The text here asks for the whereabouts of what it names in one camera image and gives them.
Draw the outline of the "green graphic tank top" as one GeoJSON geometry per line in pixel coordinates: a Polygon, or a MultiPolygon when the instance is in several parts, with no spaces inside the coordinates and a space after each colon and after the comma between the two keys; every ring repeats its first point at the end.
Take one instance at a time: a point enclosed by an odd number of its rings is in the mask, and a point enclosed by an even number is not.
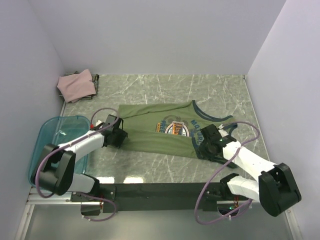
{"type": "Polygon", "coordinates": [[[197,152],[204,140],[201,129],[213,124],[231,134],[237,123],[232,115],[213,117],[202,111],[195,100],[183,103],[121,104],[119,116],[128,137],[121,148],[202,159],[197,152]]]}

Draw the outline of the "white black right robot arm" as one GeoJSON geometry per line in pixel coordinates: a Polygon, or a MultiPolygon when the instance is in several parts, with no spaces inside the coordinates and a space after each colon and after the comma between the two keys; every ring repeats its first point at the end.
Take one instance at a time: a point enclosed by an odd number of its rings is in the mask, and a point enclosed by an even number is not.
{"type": "Polygon", "coordinates": [[[302,200],[302,195],[290,167],[285,163],[276,164],[265,160],[248,150],[243,143],[229,135],[221,125],[214,124],[201,129],[203,141],[197,151],[202,158],[217,161],[222,157],[224,167],[232,164],[251,176],[244,178],[231,173],[222,178],[214,190],[205,184],[203,193],[217,200],[230,200],[242,196],[261,204],[271,216],[276,217],[302,200]]]}

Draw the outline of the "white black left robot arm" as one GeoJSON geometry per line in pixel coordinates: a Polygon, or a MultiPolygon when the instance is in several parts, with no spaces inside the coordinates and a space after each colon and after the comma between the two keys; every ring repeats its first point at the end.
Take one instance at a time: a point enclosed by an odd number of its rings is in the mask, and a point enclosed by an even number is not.
{"type": "Polygon", "coordinates": [[[123,122],[122,118],[109,114],[105,122],[72,141],[45,145],[31,174],[31,183],[54,195],[82,192],[88,201],[96,200],[101,191],[100,181],[84,173],[75,173],[76,162],[102,147],[119,148],[128,137],[123,122]]]}

